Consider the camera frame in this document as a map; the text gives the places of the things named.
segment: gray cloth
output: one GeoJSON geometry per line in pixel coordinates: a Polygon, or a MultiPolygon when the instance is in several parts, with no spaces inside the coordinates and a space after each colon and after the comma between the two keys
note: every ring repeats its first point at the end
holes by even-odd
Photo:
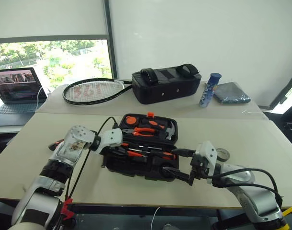
{"type": "Polygon", "coordinates": [[[248,103],[251,101],[250,97],[234,82],[218,85],[214,97],[222,104],[248,103]]]}

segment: white table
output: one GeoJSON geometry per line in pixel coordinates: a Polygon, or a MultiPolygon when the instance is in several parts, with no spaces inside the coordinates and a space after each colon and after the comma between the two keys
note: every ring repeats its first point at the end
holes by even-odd
{"type": "Polygon", "coordinates": [[[23,126],[0,126],[0,134],[18,133],[23,126]]]}
{"type": "MultiPolygon", "coordinates": [[[[37,113],[0,155],[0,198],[21,199],[52,152],[48,144],[64,137],[71,126],[81,124],[97,130],[107,116],[37,113]]],[[[195,149],[210,140],[231,153],[228,163],[262,168],[275,178],[283,206],[292,206],[292,144],[271,121],[175,118],[179,126],[178,148],[195,149]]],[[[86,152],[78,162],[75,180],[86,152]]],[[[166,207],[225,208],[240,205],[226,189],[195,180],[193,186],[127,177],[101,168],[102,156],[90,155],[78,186],[75,203],[166,207]]],[[[190,159],[180,158],[180,169],[190,172],[190,159]]],[[[260,184],[271,186],[268,177],[256,173],[260,184]]]]}
{"type": "Polygon", "coordinates": [[[200,108],[198,103],[204,90],[204,82],[200,83],[197,92],[192,96],[154,104],[139,103],[133,91],[128,90],[105,103],[88,106],[72,105],[63,100],[62,92],[65,87],[63,85],[55,89],[36,112],[119,116],[126,113],[147,114],[147,112],[153,112],[157,116],[164,117],[268,120],[253,100],[246,104],[219,104],[215,99],[212,99],[207,108],[200,108]]]}

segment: blue container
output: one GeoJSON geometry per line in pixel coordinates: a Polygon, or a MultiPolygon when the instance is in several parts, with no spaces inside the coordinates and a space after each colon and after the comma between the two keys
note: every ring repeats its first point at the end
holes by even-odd
{"type": "Polygon", "coordinates": [[[219,73],[211,73],[207,87],[204,89],[202,97],[199,102],[200,107],[205,108],[208,106],[213,97],[218,81],[221,77],[222,76],[219,73]]]}

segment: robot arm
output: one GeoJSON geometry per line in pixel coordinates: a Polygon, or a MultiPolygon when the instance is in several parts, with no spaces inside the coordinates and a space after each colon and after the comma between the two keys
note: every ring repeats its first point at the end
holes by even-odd
{"type": "Polygon", "coordinates": [[[11,230],[22,228],[22,225],[26,229],[27,222],[39,229],[41,226],[47,230],[55,229],[63,205],[57,197],[62,195],[82,151],[90,149],[98,154],[104,147],[121,145],[122,137],[119,128],[98,136],[83,126],[73,126],[19,201],[12,216],[14,226],[11,230]]]}
{"type": "Polygon", "coordinates": [[[206,179],[214,187],[226,187],[238,199],[249,220],[259,230],[289,229],[277,204],[275,195],[268,189],[253,186],[237,186],[238,184],[256,184],[255,176],[251,171],[238,172],[226,176],[217,176],[222,173],[244,169],[242,166],[216,163],[217,151],[206,141],[200,144],[196,151],[175,149],[174,154],[192,157],[190,175],[174,168],[163,167],[176,178],[192,185],[194,179],[206,179]]]}

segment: tool case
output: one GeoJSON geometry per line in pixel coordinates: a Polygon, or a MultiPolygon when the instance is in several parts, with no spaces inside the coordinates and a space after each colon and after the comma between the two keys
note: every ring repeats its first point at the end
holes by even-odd
{"type": "Polygon", "coordinates": [[[144,176],[149,180],[174,180],[162,168],[179,168],[178,156],[170,154],[178,139],[175,120],[154,116],[153,113],[126,114],[119,128],[123,131],[123,145],[103,149],[102,167],[127,176],[144,176]]]}
{"type": "Polygon", "coordinates": [[[191,64],[164,69],[142,69],[132,74],[132,89],[142,104],[151,104],[196,93],[201,75],[191,64]]]}

